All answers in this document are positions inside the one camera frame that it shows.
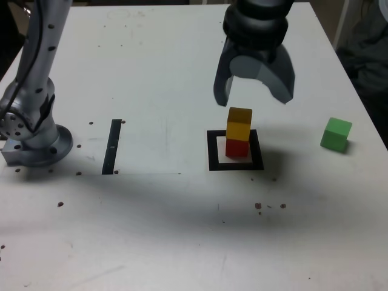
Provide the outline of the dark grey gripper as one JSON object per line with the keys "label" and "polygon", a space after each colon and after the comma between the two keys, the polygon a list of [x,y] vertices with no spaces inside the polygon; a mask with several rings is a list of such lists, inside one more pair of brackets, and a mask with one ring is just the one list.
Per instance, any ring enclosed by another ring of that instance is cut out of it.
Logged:
{"label": "dark grey gripper", "polygon": [[293,99],[295,72],[283,45],[255,50],[236,45],[226,38],[213,85],[218,105],[227,106],[234,76],[262,82],[272,96],[283,104]]}

